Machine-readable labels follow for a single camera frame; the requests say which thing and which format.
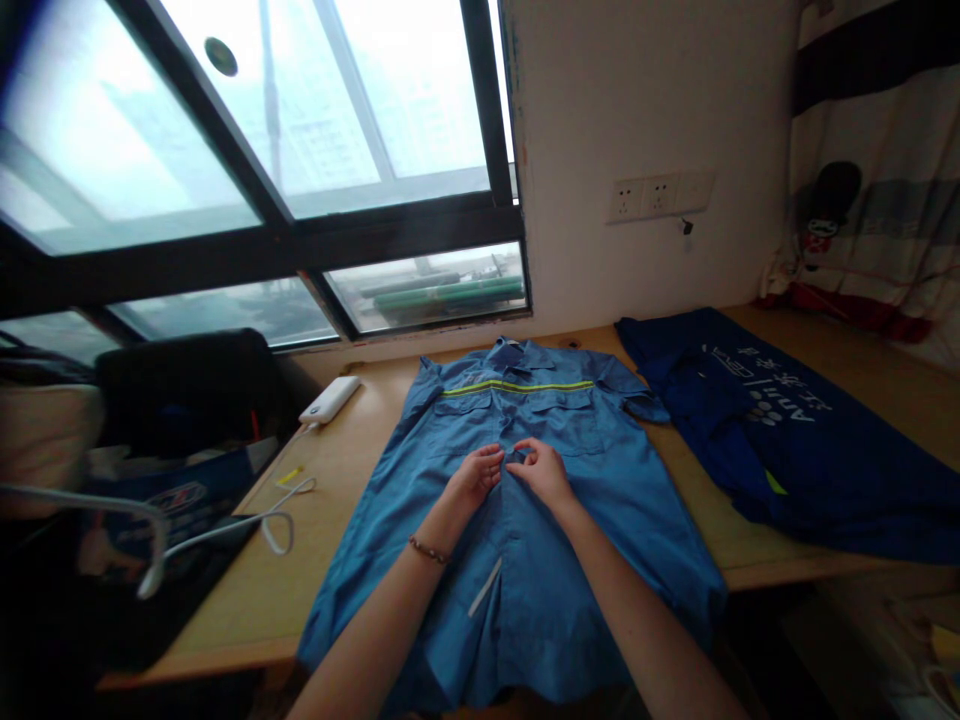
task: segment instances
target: blue shirt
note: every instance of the blue shirt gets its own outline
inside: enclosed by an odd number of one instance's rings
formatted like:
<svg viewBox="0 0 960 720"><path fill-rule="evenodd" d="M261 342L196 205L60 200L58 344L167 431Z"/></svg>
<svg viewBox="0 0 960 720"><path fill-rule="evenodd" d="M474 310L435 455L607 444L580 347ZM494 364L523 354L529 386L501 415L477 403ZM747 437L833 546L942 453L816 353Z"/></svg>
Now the blue shirt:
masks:
<svg viewBox="0 0 960 720"><path fill-rule="evenodd" d="M836 385L712 308L617 331L744 517L837 550L960 564L960 476Z"/></svg>
<svg viewBox="0 0 960 720"><path fill-rule="evenodd" d="M668 420L612 355L501 338L449 365L420 360L403 416L350 521L300 642L313 670L463 457L535 436L630 564L702 646L726 588L662 461L625 412ZM526 685L554 702L630 676L550 511L505 471L467 527L384 708L483 707Z"/></svg>

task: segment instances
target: white wall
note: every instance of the white wall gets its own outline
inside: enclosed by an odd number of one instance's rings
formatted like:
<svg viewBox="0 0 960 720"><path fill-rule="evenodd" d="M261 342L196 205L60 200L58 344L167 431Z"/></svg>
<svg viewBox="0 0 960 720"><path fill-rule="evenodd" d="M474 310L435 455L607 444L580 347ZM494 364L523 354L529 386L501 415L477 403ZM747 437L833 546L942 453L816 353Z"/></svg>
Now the white wall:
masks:
<svg viewBox="0 0 960 720"><path fill-rule="evenodd" d="M797 0L503 0L534 317L291 358L402 357L756 296L784 231ZM707 212L608 226L615 179L713 168Z"/></svg>

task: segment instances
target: wooden desk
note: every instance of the wooden desk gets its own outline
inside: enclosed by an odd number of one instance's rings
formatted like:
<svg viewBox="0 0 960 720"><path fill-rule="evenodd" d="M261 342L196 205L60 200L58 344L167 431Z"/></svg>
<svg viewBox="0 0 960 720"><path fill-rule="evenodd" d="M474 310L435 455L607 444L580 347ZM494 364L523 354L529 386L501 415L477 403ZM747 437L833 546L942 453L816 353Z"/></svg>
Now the wooden desk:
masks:
<svg viewBox="0 0 960 720"><path fill-rule="evenodd" d="M904 353L816 316L793 311L738 307L725 311L742 326L802 360L877 412L921 447L960 469L960 382ZM612 326L537 338L546 347L575 337L584 349L616 355L634 367ZM438 353L440 363L468 350ZM184 628L167 654L148 672L111 676L101 688L128 687L250 667L290 663L317 590L360 495L400 417L417 358L359 367L362 387L326 427L291 442L279 463L264 474L238 512L259 512L281 491L273 481L303 465L317 489L284 509L296 522L296 545L273 555L258 533ZM703 534L731 591L842 573L893 567L878 558L803 545L763 525L744 520L713 484L671 426L644 423Z"/></svg>

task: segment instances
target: curtain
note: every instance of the curtain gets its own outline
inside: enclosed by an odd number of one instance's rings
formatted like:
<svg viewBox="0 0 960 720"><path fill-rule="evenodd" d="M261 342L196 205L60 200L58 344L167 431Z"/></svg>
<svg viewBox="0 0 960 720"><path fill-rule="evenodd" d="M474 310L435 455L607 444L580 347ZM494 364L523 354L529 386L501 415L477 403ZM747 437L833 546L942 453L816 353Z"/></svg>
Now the curtain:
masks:
<svg viewBox="0 0 960 720"><path fill-rule="evenodd" d="M759 302L920 342L960 300L960 2L802 12L791 232Z"/></svg>

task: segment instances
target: wall socket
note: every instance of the wall socket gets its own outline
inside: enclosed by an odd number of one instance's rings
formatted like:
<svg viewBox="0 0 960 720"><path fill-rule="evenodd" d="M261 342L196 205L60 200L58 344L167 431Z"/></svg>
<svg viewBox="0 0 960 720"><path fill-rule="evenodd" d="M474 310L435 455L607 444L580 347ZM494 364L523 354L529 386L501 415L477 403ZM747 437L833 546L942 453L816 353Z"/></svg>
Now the wall socket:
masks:
<svg viewBox="0 0 960 720"><path fill-rule="evenodd" d="M677 199L677 186L680 173L656 175L643 181L643 202L640 204L640 217L660 217L673 213Z"/></svg>
<svg viewBox="0 0 960 720"><path fill-rule="evenodd" d="M608 223L647 220L706 210L716 172L690 170L613 184Z"/></svg>
<svg viewBox="0 0 960 720"><path fill-rule="evenodd" d="M618 180L613 184L609 223L628 222L640 217L643 180Z"/></svg>

